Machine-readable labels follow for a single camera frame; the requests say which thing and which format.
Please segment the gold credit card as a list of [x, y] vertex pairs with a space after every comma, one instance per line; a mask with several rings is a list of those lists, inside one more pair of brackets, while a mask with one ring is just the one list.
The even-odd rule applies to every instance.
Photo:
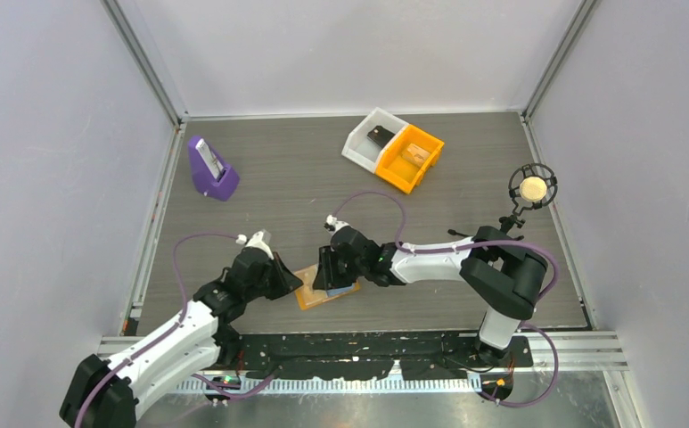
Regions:
[[302, 281], [302, 286], [296, 291], [299, 296], [315, 296], [317, 290], [314, 288], [318, 267], [311, 265], [301, 268], [294, 272], [294, 275]]
[[407, 161], [412, 162], [418, 166], [422, 165], [429, 157], [431, 153], [424, 150], [422, 147], [416, 144], [408, 145], [402, 152], [402, 157]]

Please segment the orange card holder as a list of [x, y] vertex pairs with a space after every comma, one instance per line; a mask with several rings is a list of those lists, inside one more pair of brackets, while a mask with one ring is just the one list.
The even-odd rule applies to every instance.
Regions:
[[359, 282], [354, 282], [349, 287], [335, 289], [329, 292], [316, 290], [313, 287], [313, 283], [317, 270], [317, 265], [311, 265], [294, 272], [294, 275], [302, 281], [302, 286], [295, 291], [295, 296], [301, 310], [311, 309], [328, 301], [339, 299], [345, 295], [357, 292], [361, 288]]

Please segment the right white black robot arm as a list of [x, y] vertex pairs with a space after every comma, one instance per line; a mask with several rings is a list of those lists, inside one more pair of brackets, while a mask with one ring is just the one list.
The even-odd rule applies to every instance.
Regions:
[[492, 226], [452, 243], [424, 245], [378, 244], [349, 225], [331, 232], [330, 243], [319, 250], [315, 290], [336, 293], [359, 279], [381, 287], [464, 282], [488, 305], [474, 343], [476, 357], [487, 366], [510, 355], [512, 337], [532, 318], [549, 268], [531, 245]]

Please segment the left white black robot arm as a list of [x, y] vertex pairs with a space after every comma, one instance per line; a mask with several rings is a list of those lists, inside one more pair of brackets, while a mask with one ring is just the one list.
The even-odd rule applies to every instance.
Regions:
[[277, 253], [242, 249], [167, 323], [107, 358], [83, 359], [61, 404], [61, 420], [70, 427], [134, 427], [186, 377], [238, 361], [242, 340], [231, 323], [251, 301], [276, 300], [302, 285]]

